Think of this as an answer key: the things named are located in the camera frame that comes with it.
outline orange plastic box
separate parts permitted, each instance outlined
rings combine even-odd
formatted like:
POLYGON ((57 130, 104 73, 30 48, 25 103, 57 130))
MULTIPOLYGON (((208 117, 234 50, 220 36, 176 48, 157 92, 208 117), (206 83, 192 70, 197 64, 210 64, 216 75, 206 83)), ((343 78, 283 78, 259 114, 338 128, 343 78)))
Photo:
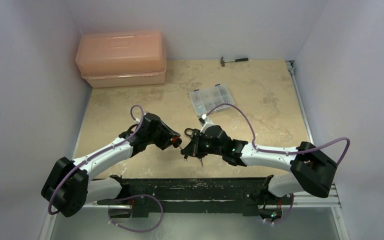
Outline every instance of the orange plastic box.
POLYGON ((75 58, 94 88, 162 84, 166 49, 160 31, 85 34, 75 58))

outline cable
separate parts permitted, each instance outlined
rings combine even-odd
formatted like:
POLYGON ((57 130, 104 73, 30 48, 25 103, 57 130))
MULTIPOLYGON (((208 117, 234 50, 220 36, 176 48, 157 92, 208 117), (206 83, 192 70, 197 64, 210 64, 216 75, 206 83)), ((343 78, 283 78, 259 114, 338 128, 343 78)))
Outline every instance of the cable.
POLYGON ((148 229, 145 229, 145 230, 136 230, 136 229, 132 229, 132 228, 129 228, 129 227, 126 227, 126 226, 122 226, 122 225, 118 224, 117 222, 115 222, 115 221, 111 218, 110 210, 108 210, 108 219, 109 219, 109 222, 108 222, 108 223, 112 223, 112 224, 114 224, 116 227, 122 228, 122 229, 124 229, 124 230, 130 231, 130 232, 133 232, 133 233, 147 233, 147 232, 150 232, 150 231, 156 229, 156 228, 161 224, 161 221, 163 220, 164 211, 163 211, 163 205, 162 205, 161 202, 158 201, 158 199, 156 199, 154 196, 151 196, 151 195, 148 195, 148 194, 138 194, 138 195, 129 196, 129 197, 125 197, 125 198, 111 199, 110 201, 111 201, 111 202, 119 202, 119 201, 125 201, 125 200, 129 200, 129 199, 134 199, 134 198, 137 198, 137 197, 147 197, 147 198, 151 198, 151 199, 153 199, 153 200, 158 204, 159 209, 161 209, 161 216, 159 217, 158 222, 157 222, 153 227, 148 228, 148 229))
POLYGON ((237 106, 233 105, 233 104, 230 104, 230 103, 222 103, 222 104, 219 104, 217 106, 215 106, 213 109, 211 109, 206 115, 210 115, 215 109, 219 108, 220 106, 223 106, 223 105, 227 105, 227 106, 231 106, 232 108, 238 110, 240 112, 240 114, 242 114, 243 118, 246 120, 246 122, 248 123, 248 126, 249 128, 251 129, 251 132, 252 132, 252 146, 254 147, 255 150, 257 150, 258 152, 263 152, 263 153, 269 153, 269 154, 285 154, 285 155, 297 155, 297 154, 309 154, 309 153, 312 153, 312 152, 315 152, 315 151, 318 151, 318 150, 321 150, 321 149, 324 149, 326 147, 329 147, 333 144, 336 144, 337 142, 340 142, 340 141, 346 141, 346 145, 345 145, 345 148, 343 149, 343 152, 341 154, 341 156, 339 157, 338 161, 337 161, 337 165, 339 165, 341 162, 342 162, 342 159, 344 159, 345 157, 345 154, 347 153, 348 151, 348 148, 350 147, 350 139, 348 137, 339 137, 333 141, 330 141, 328 143, 325 143, 323 145, 320 145, 320 146, 317 146, 317 147, 314 147, 314 148, 311 148, 311 149, 308 149, 308 150, 302 150, 302 151, 290 151, 290 152, 286 152, 286 151, 277 151, 277 150, 266 150, 266 149, 260 149, 260 148, 257 148, 257 145, 256 145, 256 133, 254 132, 254 128, 253 126, 251 125, 250 123, 250 120, 248 120, 247 116, 245 115, 244 112, 242 112, 237 106))
POLYGON ((142 122, 144 121, 144 109, 138 105, 138 104, 135 104, 133 105, 131 108, 130 108, 130 115, 131 117, 133 118, 133 120, 136 120, 136 118, 133 116, 133 109, 135 107, 138 107, 140 109, 140 112, 141 112, 141 117, 140 117, 140 122, 139 122, 139 125, 136 127, 136 129, 134 130, 134 132, 129 135, 128 137, 126 137, 123 141, 115 144, 114 146, 109 146, 109 147, 106 147, 94 154, 92 154, 91 156, 89 156, 86 160, 83 160, 82 162, 80 162, 78 165, 76 165, 73 169, 71 169, 71 171, 69 171, 67 173, 67 175, 65 175, 65 177, 61 180, 61 182, 56 186, 55 190, 53 191, 52 193, 52 196, 50 197, 49 199, 49 205, 47 206, 47 212, 50 214, 50 215, 55 215, 57 213, 59 213, 60 211, 57 210, 57 211, 52 211, 52 205, 54 204, 54 200, 55 200, 55 197, 57 196, 57 192, 61 189, 61 187, 64 185, 64 183, 67 181, 67 179, 70 178, 70 176, 77 170, 79 169, 81 166, 87 164, 88 162, 90 162, 92 159, 96 158, 97 156, 109 151, 109 150, 112 150, 116 147, 119 147, 121 145, 123 145, 125 142, 127 142, 131 137, 133 137, 137 132, 138 130, 141 128, 142 126, 142 122))
POLYGON ((290 194, 290 206, 289 206, 289 209, 286 211, 285 215, 282 214, 282 217, 279 220, 272 222, 272 224, 278 224, 278 223, 282 222, 289 215, 289 213, 291 213, 292 206, 294 205, 294 198, 295 198, 294 194, 291 193, 290 194))

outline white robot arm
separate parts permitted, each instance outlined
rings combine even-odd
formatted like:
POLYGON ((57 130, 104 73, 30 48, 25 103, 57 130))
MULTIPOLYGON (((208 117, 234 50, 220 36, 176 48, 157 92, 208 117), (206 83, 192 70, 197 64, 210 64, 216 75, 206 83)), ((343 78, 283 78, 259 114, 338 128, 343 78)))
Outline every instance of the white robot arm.
POLYGON ((220 155, 233 166, 265 166, 285 170, 285 175, 269 176, 268 191, 276 197, 306 191, 316 197, 327 198, 334 180, 337 164, 320 150, 307 154, 288 154, 315 148, 309 142, 300 146, 253 146, 252 143, 231 139, 224 130, 207 116, 199 118, 201 130, 187 128, 190 143, 181 150, 187 157, 202 158, 208 154, 220 155), (257 149, 282 153, 262 152, 257 149))

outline clear plastic organizer box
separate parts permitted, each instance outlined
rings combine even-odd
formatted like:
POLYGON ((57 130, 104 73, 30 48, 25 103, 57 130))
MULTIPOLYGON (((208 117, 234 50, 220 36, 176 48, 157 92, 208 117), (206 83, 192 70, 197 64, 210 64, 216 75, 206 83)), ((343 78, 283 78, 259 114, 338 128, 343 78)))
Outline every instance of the clear plastic organizer box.
MULTIPOLYGON (((215 106, 222 103, 235 104, 226 84, 217 84, 211 88, 197 89, 190 92, 189 97, 192 101, 193 108, 195 108, 196 115, 198 116, 206 114, 215 106)), ((221 111, 227 108, 230 108, 230 106, 224 105, 217 108, 215 111, 221 111)))

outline hammer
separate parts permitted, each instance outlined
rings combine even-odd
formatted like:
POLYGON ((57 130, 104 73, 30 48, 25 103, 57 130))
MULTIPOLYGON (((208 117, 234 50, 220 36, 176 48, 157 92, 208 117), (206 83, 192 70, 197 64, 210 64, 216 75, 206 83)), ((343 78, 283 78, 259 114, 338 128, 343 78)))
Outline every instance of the hammer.
POLYGON ((248 57, 245 57, 245 58, 238 58, 238 59, 234 59, 234 60, 223 60, 223 56, 221 57, 221 59, 220 59, 220 64, 221 64, 221 66, 222 67, 224 67, 225 66, 225 63, 232 63, 232 62, 245 62, 245 61, 248 61, 249 59, 248 59, 248 57))

